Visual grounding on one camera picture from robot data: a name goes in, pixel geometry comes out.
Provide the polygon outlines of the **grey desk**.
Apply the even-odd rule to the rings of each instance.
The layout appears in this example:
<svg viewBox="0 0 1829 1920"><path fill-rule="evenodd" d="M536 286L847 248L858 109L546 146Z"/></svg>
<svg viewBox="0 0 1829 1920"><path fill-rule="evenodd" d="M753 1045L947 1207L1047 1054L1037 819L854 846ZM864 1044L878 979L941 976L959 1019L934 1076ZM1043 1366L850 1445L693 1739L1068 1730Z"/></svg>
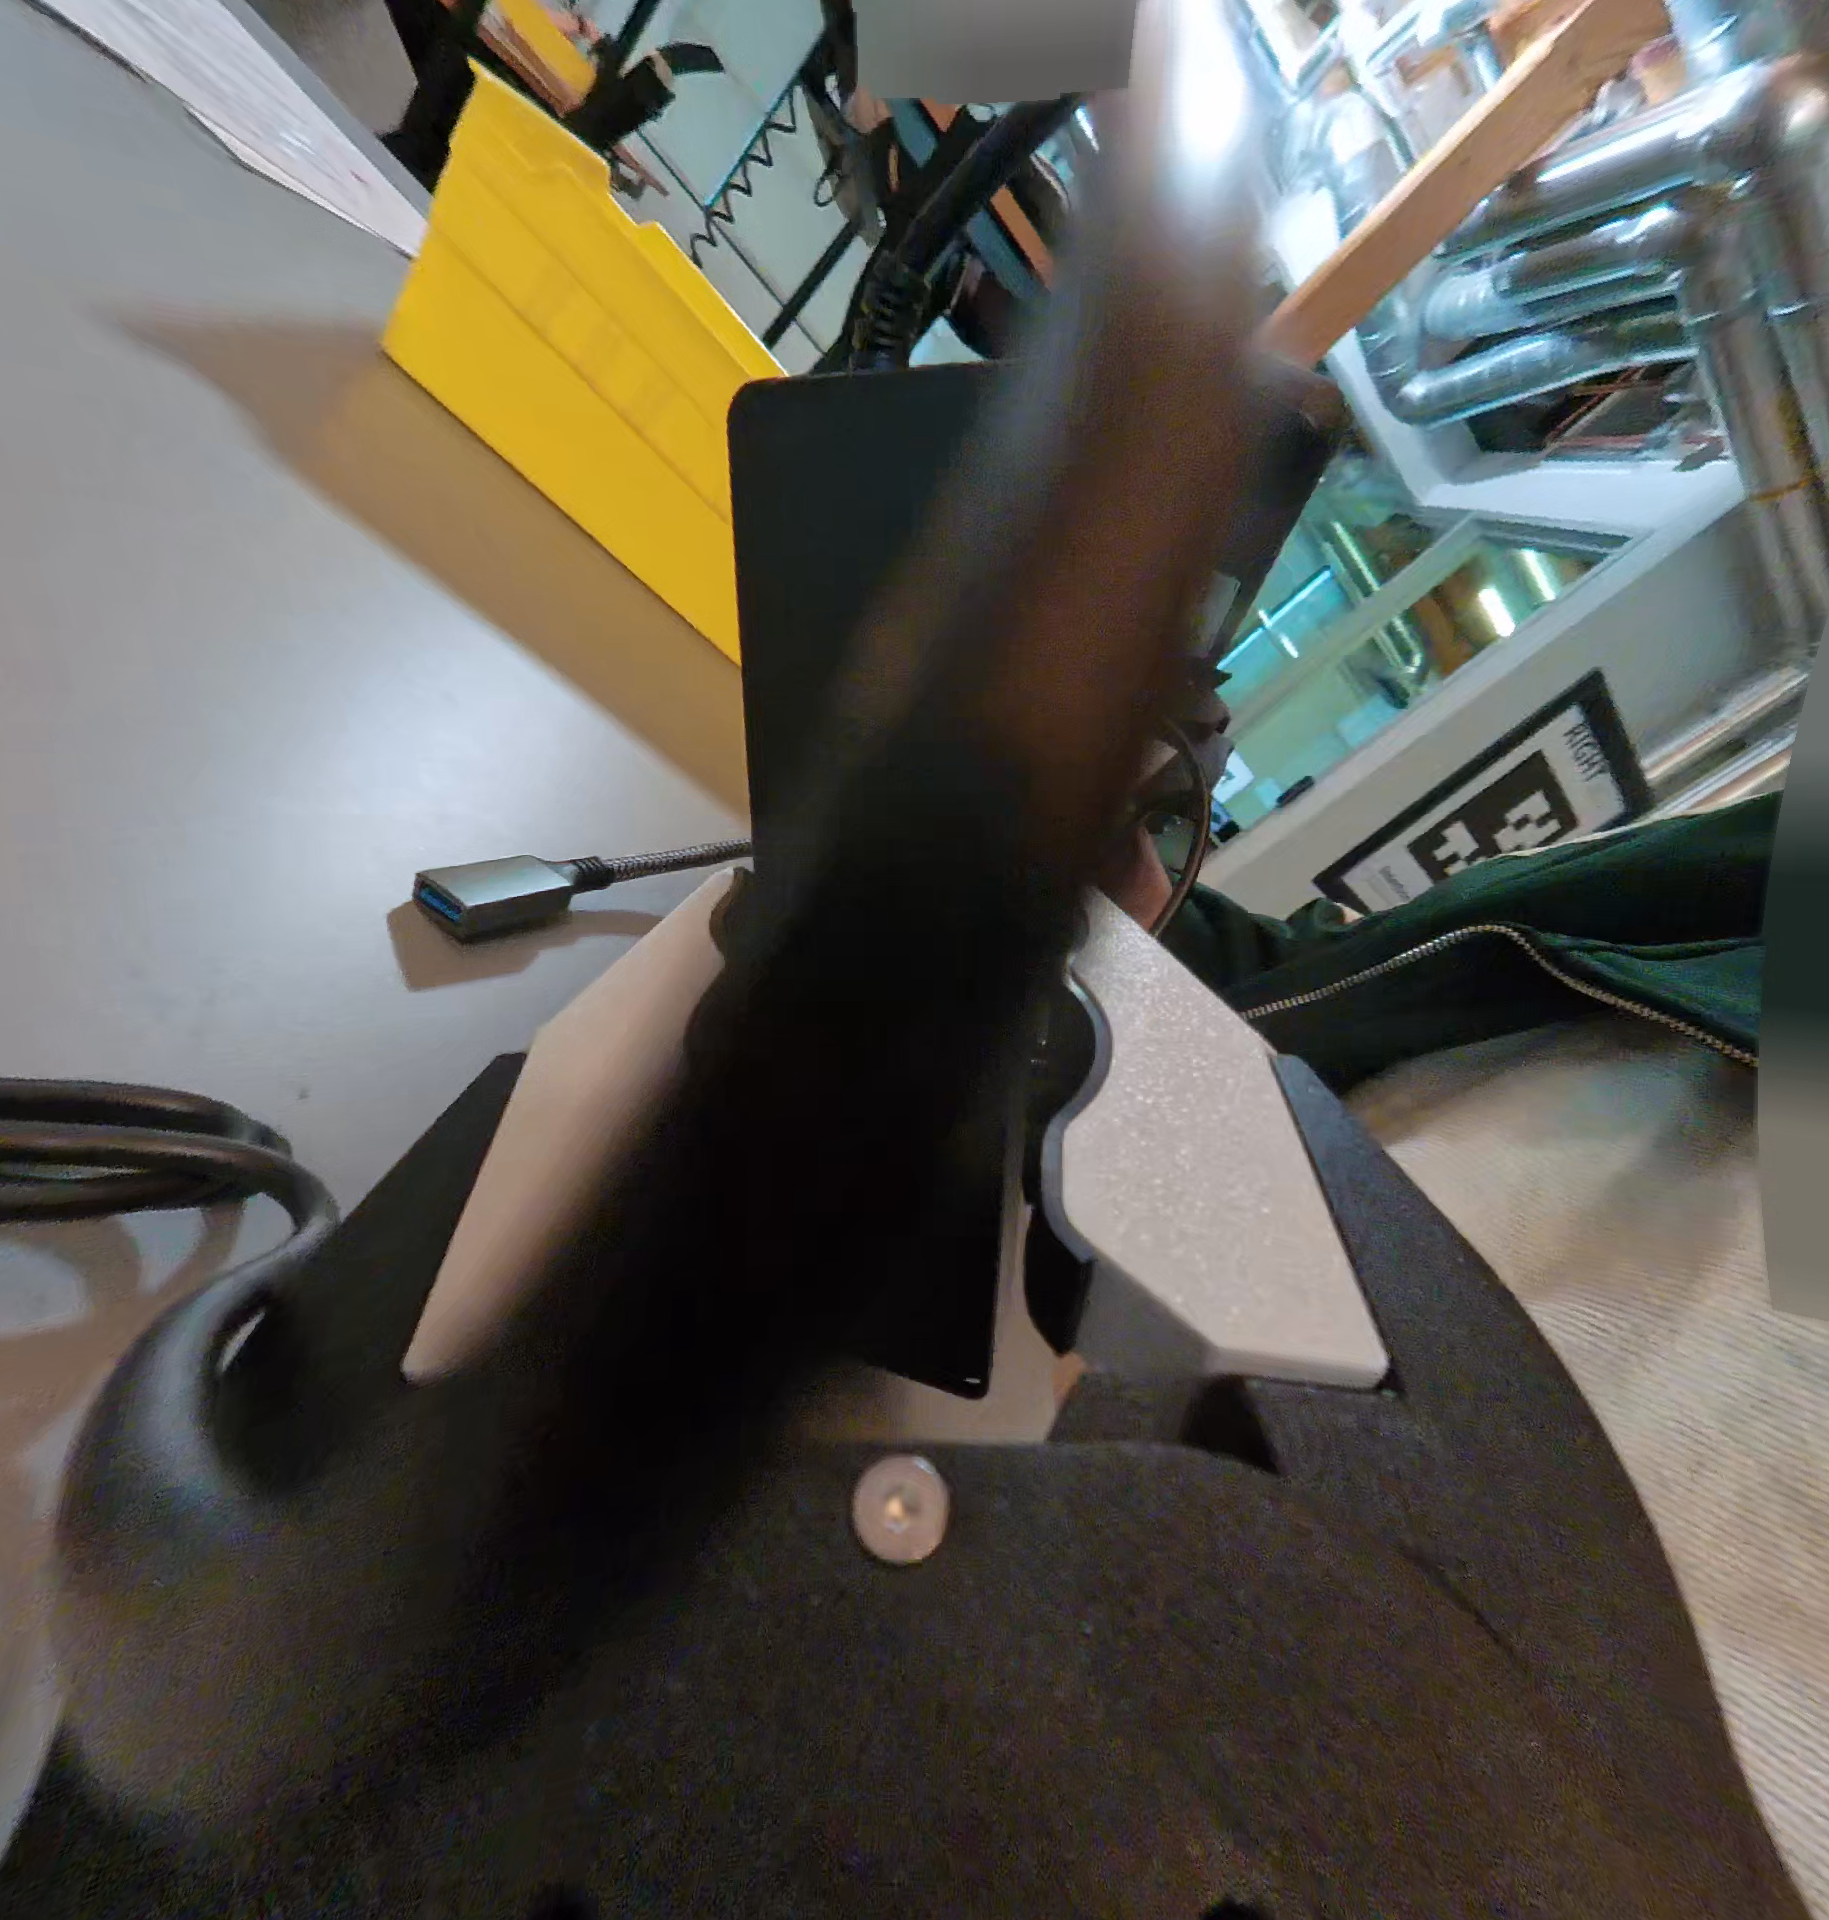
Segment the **grey desk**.
<svg viewBox="0 0 1829 1920"><path fill-rule="evenodd" d="M387 364L405 261L0 4L0 1077L350 1209L685 880L453 946L425 866L734 834L734 668Z"/></svg>

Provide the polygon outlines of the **person's right hand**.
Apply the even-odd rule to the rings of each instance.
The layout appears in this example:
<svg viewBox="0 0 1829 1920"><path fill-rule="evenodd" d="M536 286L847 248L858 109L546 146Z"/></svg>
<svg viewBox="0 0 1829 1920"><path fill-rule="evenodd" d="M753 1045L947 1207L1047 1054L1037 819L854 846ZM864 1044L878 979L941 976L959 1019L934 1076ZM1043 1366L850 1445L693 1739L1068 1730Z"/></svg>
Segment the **person's right hand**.
<svg viewBox="0 0 1829 1920"><path fill-rule="evenodd" d="M1192 877L1172 869L1153 830L1135 822L1117 839L1099 886L1141 930L1162 939L1189 900Z"/></svg>

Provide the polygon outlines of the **wooden beam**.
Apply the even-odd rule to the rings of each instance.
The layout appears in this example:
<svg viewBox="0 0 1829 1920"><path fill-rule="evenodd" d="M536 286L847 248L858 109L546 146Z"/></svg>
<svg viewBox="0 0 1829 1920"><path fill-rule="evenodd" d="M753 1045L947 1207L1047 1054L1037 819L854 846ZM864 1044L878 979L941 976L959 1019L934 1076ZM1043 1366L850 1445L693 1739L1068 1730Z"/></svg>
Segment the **wooden beam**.
<svg viewBox="0 0 1829 1920"><path fill-rule="evenodd" d="M1668 31L1662 2L1574 2L1265 319L1260 345L1310 368L1497 184Z"/></svg>

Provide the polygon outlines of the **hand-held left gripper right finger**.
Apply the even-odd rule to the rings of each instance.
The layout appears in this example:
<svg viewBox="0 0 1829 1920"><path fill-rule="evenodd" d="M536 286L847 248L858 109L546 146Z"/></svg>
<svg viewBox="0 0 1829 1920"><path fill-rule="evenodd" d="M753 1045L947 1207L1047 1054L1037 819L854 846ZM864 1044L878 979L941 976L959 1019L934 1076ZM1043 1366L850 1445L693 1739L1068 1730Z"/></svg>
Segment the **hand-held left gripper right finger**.
<svg viewBox="0 0 1829 1920"><path fill-rule="evenodd" d="M1099 894L1064 976L1092 1057L1045 1122L1038 1189L1085 1276L1071 1349L1129 1380L1382 1387L1269 1044Z"/></svg>

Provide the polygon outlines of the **yellow plastic bin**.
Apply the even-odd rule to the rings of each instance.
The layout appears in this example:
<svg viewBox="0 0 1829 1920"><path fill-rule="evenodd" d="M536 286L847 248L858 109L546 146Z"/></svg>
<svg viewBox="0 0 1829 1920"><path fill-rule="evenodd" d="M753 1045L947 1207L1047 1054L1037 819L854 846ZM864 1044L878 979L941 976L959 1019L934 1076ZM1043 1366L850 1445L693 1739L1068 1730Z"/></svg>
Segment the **yellow plastic bin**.
<svg viewBox="0 0 1829 1920"><path fill-rule="evenodd" d="M639 585L740 660L729 421L783 368L605 162L470 69L383 353Z"/></svg>

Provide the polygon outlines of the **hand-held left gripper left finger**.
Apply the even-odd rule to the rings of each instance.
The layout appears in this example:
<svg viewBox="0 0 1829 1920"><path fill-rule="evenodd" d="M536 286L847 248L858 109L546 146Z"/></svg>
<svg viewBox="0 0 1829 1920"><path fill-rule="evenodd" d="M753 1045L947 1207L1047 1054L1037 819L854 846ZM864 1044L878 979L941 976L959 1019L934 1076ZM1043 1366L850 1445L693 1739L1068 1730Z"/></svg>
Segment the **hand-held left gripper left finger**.
<svg viewBox="0 0 1829 1920"><path fill-rule="evenodd" d="M406 1380L443 1380L489 1348L676 1077L739 878L709 877L538 1029L406 1343Z"/></svg>

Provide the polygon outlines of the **green zip jacket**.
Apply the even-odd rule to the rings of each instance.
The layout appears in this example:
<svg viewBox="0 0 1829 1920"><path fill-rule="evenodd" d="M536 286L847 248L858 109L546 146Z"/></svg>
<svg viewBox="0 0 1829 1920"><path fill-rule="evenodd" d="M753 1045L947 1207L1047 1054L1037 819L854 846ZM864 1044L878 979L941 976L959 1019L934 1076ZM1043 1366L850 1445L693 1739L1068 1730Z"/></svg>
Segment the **green zip jacket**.
<svg viewBox="0 0 1829 1920"><path fill-rule="evenodd" d="M1618 1015L1758 1063L1781 797L1494 855L1413 900L1256 914L1194 884L1162 944L1342 1095L1435 1051Z"/></svg>

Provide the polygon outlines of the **silver ventilation ducts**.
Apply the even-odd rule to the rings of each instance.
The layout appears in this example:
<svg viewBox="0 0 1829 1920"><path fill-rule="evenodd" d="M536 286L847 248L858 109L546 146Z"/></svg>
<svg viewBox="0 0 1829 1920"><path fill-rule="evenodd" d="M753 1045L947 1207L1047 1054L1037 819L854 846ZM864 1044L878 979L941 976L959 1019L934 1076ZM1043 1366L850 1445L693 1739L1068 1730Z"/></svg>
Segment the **silver ventilation ducts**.
<svg viewBox="0 0 1829 1920"><path fill-rule="evenodd" d="M1426 507L1617 539L1533 644L1591 641L1672 779L1829 610L1829 4L1665 13L1321 360ZM1331 252L1429 152L1359 87L1324 130Z"/></svg>

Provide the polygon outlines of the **long black multiport hub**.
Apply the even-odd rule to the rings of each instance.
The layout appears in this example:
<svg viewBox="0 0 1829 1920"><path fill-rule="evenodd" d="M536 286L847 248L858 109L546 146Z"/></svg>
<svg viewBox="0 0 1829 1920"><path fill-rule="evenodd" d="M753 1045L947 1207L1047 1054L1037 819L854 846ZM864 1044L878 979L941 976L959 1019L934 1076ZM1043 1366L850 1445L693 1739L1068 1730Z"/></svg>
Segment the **long black multiport hub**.
<svg viewBox="0 0 1829 1920"><path fill-rule="evenodd" d="M764 379L729 418L734 592L753 859L831 741L861 621L902 571L974 419L992 360ZM858 1341L878 1374L974 1404L990 1393L1010 1209L1006 1139L984 1134L937 1219L896 1246Z"/></svg>

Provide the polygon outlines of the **printed paper sheets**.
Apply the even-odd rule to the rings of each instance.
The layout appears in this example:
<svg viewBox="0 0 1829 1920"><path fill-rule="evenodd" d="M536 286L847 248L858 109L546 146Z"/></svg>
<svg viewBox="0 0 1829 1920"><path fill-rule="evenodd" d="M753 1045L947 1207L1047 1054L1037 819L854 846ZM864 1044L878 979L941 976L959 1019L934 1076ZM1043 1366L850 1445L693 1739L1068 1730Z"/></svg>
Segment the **printed paper sheets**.
<svg viewBox="0 0 1829 1920"><path fill-rule="evenodd" d="M428 192L256 19L229 2L39 2L171 98L234 161L413 259Z"/></svg>

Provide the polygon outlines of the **black framed marker sign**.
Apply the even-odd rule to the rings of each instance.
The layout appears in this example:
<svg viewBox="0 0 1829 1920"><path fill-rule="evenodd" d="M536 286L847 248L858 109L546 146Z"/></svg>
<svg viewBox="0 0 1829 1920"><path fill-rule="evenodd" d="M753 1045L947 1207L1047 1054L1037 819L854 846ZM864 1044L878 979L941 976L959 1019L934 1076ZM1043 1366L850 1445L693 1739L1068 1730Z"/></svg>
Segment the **black framed marker sign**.
<svg viewBox="0 0 1829 1920"><path fill-rule="evenodd" d="M1594 668L1319 869L1312 886L1375 914L1493 856L1632 825L1650 803L1634 737Z"/></svg>

